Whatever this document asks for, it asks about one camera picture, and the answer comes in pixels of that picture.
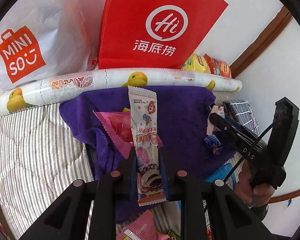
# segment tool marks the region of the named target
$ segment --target yellow package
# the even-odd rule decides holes
[[[210,68],[204,57],[197,54],[191,54],[187,61],[183,64],[182,70],[197,71],[210,74]]]

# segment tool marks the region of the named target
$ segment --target hand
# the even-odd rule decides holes
[[[242,166],[242,170],[239,173],[239,181],[237,185],[235,185],[234,192],[239,196],[239,198],[243,200],[243,202],[247,204],[251,204],[253,200],[253,207],[260,207],[267,204],[274,193],[274,188],[270,184],[265,183],[256,186],[252,190],[249,182],[250,178],[250,167],[248,161],[245,160]]]

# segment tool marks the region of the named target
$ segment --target purple cloth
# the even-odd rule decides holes
[[[223,147],[220,155],[214,155],[204,146],[209,106],[215,101],[211,91],[190,86],[146,88],[157,93],[158,135],[169,157],[177,162],[181,169],[204,179],[234,156],[235,150],[223,134],[218,135]],[[71,128],[73,136],[96,149],[96,180],[115,170],[123,157],[93,111],[119,112],[124,107],[130,108],[128,88],[87,91],[60,105],[60,115]],[[141,211],[136,200],[131,205],[125,202],[116,208],[117,221]]]

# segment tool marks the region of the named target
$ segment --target red paper bag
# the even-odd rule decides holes
[[[226,9],[223,0],[106,0],[99,68],[180,68]]]
[[[15,33],[11,29],[6,30],[1,39],[0,55],[12,83],[46,64],[37,39],[26,26]]]

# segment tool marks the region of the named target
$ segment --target plastic roll with fruit print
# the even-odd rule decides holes
[[[239,80],[163,68],[120,68],[67,74],[29,83],[0,96],[0,116],[71,100],[84,91],[136,86],[198,86],[215,91],[241,90]]]

